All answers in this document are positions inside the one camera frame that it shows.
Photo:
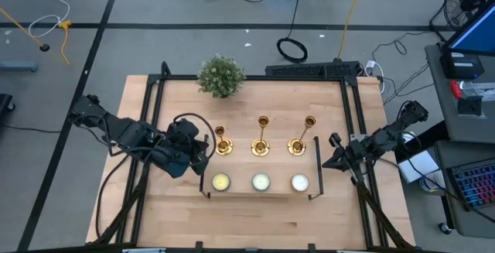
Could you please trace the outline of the wooden shelf riser black legs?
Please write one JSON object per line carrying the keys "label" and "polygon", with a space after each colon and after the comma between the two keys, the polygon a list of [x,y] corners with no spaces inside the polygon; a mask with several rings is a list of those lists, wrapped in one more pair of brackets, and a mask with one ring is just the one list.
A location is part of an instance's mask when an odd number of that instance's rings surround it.
{"label": "wooden shelf riser black legs", "polygon": [[[226,173],[230,177],[230,187],[224,192],[212,187],[212,178],[216,173]],[[267,191],[254,190],[251,179],[256,173],[265,173],[270,177],[271,185]],[[304,192],[292,188],[291,179],[298,173],[309,178],[309,188]],[[307,197],[314,200],[324,194],[319,138],[316,136],[308,141],[301,156],[288,153],[282,140],[273,141],[270,152],[262,157],[255,156],[250,149],[235,151],[227,156],[215,155],[200,177],[199,191],[206,198]]]}

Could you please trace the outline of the black wheeled base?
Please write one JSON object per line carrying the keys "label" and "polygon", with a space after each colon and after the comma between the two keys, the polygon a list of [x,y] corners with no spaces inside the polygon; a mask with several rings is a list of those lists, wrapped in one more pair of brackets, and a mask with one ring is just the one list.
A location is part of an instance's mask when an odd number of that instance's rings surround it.
{"label": "black wheeled base", "polygon": [[7,116],[14,110],[13,96],[11,94],[0,94],[0,125],[5,124]]}

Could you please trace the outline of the black mini computer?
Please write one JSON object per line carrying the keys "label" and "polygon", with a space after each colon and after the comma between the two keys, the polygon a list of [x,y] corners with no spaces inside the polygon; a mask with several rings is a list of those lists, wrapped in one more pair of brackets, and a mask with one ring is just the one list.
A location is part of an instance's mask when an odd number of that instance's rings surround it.
{"label": "black mini computer", "polygon": [[448,79],[474,80],[484,73],[483,65],[477,55],[448,52],[444,53],[440,60]]}

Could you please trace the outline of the yellow candle tin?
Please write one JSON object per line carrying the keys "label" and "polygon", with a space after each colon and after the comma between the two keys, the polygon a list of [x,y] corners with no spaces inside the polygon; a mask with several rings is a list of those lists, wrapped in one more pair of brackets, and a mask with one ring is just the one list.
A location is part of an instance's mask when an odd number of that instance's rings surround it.
{"label": "yellow candle tin", "polygon": [[218,192],[224,192],[230,187],[230,177],[226,173],[216,173],[212,178],[212,187]]}

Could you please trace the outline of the yellow pole black foot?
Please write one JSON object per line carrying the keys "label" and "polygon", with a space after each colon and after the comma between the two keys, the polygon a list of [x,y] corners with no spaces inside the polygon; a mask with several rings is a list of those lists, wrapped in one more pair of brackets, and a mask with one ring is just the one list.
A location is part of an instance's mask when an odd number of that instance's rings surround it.
{"label": "yellow pole black foot", "polygon": [[39,49],[42,52],[47,52],[50,50],[50,46],[46,43],[42,43],[40,40],[35,38],[30,34],[30,32],[25,29],[20,23],[15,21],[3,8],[0,7],[0,13],[4,15],[11,23],[13,23],[15,26],[17,26],[19,29],[21,29],[31,40],[33,40],[39,47]]}

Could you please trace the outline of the teal patterned candle tin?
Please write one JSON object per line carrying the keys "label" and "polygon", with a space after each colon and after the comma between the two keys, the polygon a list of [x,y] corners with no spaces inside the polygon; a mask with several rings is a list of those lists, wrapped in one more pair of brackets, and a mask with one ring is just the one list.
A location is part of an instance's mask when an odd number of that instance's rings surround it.
{"label": "teal patterned candle tin", "polygon": [[255,191],[265,192],[271,185],[270,177],[265,173],[256,173],[251,179],[251,185]]}

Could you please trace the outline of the backlit computer keyboard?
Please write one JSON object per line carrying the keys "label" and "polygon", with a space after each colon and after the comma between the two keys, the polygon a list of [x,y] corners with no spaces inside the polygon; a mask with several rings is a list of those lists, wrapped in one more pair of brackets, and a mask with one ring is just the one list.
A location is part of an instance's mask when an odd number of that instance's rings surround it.
{"label": "backlit computer keyboard", "polygon": [[446,169],[466,211],[495,206],[495,158]]}

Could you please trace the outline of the computer monitor blue screen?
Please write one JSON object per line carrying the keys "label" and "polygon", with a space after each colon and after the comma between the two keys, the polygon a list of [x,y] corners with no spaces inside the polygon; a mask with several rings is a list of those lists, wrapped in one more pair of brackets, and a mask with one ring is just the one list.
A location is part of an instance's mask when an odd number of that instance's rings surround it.
{"label": "computer monitor blue screen", "polygon": [[488,0],[442,45],[442,49],[456,53],[495,56],[495,0]]}

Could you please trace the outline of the grey rolling desk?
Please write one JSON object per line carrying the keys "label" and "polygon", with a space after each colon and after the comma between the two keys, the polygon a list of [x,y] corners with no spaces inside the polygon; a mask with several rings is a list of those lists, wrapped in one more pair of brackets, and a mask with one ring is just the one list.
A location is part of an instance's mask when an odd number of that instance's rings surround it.
{"label": "grey rolling desk", "polygon": [[[467,142],[437,141],[433,146],[435,158],[445,180],[448,192],[454,194],[453,182],[447,175],[447,169],[461,164],[495,158],[495,145]],[[495,223],[490,222],[473,211],[465,211],[462,204],[447,195],[442,201],[447,224],[459,234],[472,238],[495,238]]]}

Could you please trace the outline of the white tealight candle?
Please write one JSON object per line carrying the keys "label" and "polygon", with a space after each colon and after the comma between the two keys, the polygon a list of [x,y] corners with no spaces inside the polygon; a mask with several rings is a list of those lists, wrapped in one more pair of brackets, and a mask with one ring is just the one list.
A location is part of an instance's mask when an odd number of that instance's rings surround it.
{"label": "white tealight candle", "polygon": [[291,179],[292,188],[297,192],[304,192],[309,188],[309,178],[301,173],[295,174]]}

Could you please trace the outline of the artificial plant in black pot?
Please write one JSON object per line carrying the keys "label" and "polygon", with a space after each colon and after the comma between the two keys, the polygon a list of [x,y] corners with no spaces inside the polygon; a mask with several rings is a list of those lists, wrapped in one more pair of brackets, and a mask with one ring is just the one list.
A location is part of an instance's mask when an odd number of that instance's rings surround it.
{"label": "artificial plant in black pot", "polygon": [[197,84],[199,92],[209,93],[215,98],[226,98],[236,94],[246,78],[244,68],[233,57],[216,54],[202,62]]}

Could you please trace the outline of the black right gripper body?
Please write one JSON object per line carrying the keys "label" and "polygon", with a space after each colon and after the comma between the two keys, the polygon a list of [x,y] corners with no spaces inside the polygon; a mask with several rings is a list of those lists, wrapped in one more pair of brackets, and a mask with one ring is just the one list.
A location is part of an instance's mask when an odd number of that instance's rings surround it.
{"label": "black right gripper body", "polygon": [[358,167],[366,158],[369,158],[367,148],[359,141],[353,140],[347,146],[343,146],[340,142],[338,147],[341,151],[337,162],[337,169],[349,170]]}

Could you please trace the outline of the black metal rig frame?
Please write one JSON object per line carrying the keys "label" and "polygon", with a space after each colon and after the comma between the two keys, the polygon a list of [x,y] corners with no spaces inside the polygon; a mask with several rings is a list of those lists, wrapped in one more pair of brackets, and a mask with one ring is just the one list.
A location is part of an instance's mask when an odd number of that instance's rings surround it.
{"label": "black metal rig frame", "polygon": [[206,135],[223,126],[233,150],[251,150],[260,137],[258,118],[269,118],[264,139],[298,138],[305,118],[316,118],[303,140],[319,138],[324,194],[307,197],[206,198],[200,177],[193,171],[178,179],[152,167],[142,208],[133,210],[126,236],[142,247],[191,248],[201,242],[206,249],[365,249],[370,244],[392,245],[371,211],[360,201],[348,172],[326,169],[333,154],[329,137],[336,132],[343,143],[356,129],[373,131],[385,122],[377,86],[367,83],[365,112],[359,114],[353,89],[342,79],[320,77],[259,77],[246,80],[232,97],[215,98],[199,92],[194,76],[168,75],[152,88],[150,117],[160,129],[173,118],[187,118]]}

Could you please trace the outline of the white power adapter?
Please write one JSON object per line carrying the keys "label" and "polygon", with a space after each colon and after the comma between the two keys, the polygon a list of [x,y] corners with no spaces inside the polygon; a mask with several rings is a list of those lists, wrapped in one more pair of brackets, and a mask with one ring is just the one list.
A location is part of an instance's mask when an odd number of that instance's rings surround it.
{"label": "white power adapter", "polygon": [[378,71],[379,71],[379,74],[376,76],[376,78],[380,81],[381,83],[381,90],[380,90],[380,94],[383,94],[384,93],[384,89],[385,89],[385,86],[384,86],[384,71],[381,67],[381,65],[379,63],[377,63],[376,61],[374,60],[368,60],[367,61],[367,64],[364,68],[364,73],[367,77],[372,77],[373,74],[373,70],[377,68]]}

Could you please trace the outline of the short gold candlestick holder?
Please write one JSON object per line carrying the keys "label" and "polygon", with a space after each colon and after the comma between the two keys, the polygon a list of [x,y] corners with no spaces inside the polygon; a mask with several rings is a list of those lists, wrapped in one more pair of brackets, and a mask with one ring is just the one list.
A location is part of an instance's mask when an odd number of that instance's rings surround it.
{"label": "short gold candlestick holder", "polygon": [[224,136],[225,129],[223,126],[217,126],[214,129],[214,132],[216,136],[218,137],[217,140],[217,147],[216,147],[216,153],[225,156],[228,155],[232,152],[233,150],[233,142]]}

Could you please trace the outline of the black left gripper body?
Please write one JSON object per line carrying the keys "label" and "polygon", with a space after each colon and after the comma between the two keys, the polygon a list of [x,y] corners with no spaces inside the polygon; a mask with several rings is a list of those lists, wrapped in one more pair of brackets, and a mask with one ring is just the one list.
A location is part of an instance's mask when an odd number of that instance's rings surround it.
{"label": "black left gripper body", "polygon": [[174,149],[187,154],[190,159],[197,159],[200,152],[200,143],[196,139],[199,129],[191,121],[183,118],[170,123],[166,134]]}

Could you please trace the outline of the clear plastic bag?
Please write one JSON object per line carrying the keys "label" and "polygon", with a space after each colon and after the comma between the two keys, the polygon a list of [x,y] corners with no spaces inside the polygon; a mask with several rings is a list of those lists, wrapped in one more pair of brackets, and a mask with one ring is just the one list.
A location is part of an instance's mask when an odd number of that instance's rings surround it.
{"label": "clear plastic bag", "polygon": [[459,86],[466,97],[481,97],[482,101],[495,101],[495,83],[462,81]]}

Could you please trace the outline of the small black box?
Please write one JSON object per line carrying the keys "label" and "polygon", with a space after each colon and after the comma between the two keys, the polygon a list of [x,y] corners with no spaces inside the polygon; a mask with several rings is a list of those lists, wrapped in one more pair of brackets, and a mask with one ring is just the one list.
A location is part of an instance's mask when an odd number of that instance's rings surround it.
{"label": "small black box", "polygon": [[470,96],[470,97],[460,98],[458,100],[457,111],[459,115],[481,116],[482,97]]}

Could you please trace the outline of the tall gold candlestick holder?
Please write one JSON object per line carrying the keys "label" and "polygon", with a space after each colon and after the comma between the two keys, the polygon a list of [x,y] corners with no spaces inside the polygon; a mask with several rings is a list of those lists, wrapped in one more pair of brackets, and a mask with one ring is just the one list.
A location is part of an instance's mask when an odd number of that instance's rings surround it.
{"label": "tall gold candlestick holder", "polygon": [[298,138],[292,138],[288,141],[288,151],[293,156],[301,156],[306,151],[306,144],[303,140],[306,132],[316,124],[316,118],[309,115],[305,118],[305,128]]}
{"label": "tall gold candlestick holder", "polygon": [[265,128],[268,126],[268,123],[269,118],[267,116],[262,115],[258,118],[258,125],[261,128],[260,137],[251,143],[251,151],[255,156],[262,157],[269,153],[270,145],[264,139],[264,132]]}

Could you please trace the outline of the white box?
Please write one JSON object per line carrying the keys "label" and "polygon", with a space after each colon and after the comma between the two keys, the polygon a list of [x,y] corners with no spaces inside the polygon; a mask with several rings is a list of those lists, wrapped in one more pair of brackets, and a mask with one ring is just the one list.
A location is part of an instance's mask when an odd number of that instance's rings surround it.
{"label": "white box", "polygon": [[423,175],[428,175],[439,169],[437,162],[427,151],[421,152],[409,159],[398,163],[401,175],[406,183],[412,183]]}

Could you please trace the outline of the grey stand base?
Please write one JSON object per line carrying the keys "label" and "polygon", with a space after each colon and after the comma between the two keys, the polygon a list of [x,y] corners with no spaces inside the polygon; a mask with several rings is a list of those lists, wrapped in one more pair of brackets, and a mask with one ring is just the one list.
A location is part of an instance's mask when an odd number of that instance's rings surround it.
{"label": "grey stand base", "polygon": [[38,64],[30,61],[0,60],[0,71],[30,71],[35,73]]}

